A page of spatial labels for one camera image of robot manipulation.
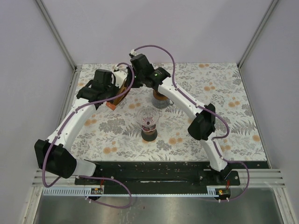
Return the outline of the orange coffee filter box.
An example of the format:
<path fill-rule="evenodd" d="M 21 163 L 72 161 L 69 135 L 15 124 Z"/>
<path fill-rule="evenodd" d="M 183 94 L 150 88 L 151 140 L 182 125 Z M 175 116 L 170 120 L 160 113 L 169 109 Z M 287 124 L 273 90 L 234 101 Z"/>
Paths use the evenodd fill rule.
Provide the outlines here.
<path fill-rule="evenodd" d="M 130 90 L 128 87 L 129 87 L 129 81 L 125 80 L 116 94 L 117 98 L 107 101 L 106 106 L 114 111 L 116 107 L 123 101 L 123 99 L 129 93 Z"/>

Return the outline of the glass coffee server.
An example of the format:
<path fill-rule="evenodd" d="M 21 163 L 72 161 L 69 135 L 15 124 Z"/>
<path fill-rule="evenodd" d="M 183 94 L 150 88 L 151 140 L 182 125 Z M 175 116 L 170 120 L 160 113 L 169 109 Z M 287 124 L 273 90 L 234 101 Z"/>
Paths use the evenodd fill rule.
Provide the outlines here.
<path fill-rule="evenodd" d="M 151 102 L 152 102 L 152 105 L 158 109 L 165 109 L 168 106 L 174 105 L 173 101 L 171 101 L 168 98 L 158 99 L 156 97 L 153 97 Z"/>

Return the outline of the clear glass dripper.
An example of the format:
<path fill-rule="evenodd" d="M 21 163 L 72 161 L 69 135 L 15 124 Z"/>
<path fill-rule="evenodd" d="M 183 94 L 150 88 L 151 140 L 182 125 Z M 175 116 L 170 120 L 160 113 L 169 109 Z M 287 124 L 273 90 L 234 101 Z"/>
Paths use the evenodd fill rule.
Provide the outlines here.
<path fill-rule="evenodd" d="M 142 107 L 136 114 L 136 121 L 145 133 L 156 130 L 160 114 L 158 109 L 151 106 Z"/>

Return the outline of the red and grey cup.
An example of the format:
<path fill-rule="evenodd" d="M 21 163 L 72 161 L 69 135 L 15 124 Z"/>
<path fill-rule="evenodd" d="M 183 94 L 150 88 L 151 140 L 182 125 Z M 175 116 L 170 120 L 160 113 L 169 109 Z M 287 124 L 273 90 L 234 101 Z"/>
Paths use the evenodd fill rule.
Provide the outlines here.
<path fill-rule="evenodd" d="M 157 138 L 156 125 L 150 127 L 142 126 L 141 136 L 145 141 L 154 141 Z"/>

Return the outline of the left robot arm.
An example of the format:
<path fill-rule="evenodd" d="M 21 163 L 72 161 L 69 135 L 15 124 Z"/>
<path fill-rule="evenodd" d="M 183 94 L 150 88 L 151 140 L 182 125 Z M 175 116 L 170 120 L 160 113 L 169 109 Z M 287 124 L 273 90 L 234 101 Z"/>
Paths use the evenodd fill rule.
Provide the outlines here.
<path fill-rule="evenodd" d="M 85 122 L 99 106 L 128 92 L 127 75 L 121 70 L 97 69 L 93 79 L 78 91 L 71 110 L 62 123 L 47 139 L 35 143 L 36 159 L 43 179 L 45 173 L 49 172 L 64 179 L 85 176 L 90 184 L 100 182 L 101 172 L 96 170 L 96 164 L 74 158 L 70 150 Z"/>

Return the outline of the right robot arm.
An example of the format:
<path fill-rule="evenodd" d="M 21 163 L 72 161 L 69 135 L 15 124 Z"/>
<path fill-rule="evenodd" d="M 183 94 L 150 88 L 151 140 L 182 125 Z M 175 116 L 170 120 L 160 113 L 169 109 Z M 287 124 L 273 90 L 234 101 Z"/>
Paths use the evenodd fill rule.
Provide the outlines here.
<path fill-rule="evenodd" d="M 231 168 L 221 154 L 221 147 L 216 140 L 215 106 L 196 100 L 175 82 L 173 74 L 171 75 L 162 67 L 155 69 L 144 54 L 130 53 L 129 56 L 135 73 L 134 84 L 137 87 L 144 84 L 152 88 L 158 94 L 170 99 L 187 114 L 192 120 L 187 131 L 204 148 L 213 171 L 213 181 L 219 185 L 227 182 Z"/>

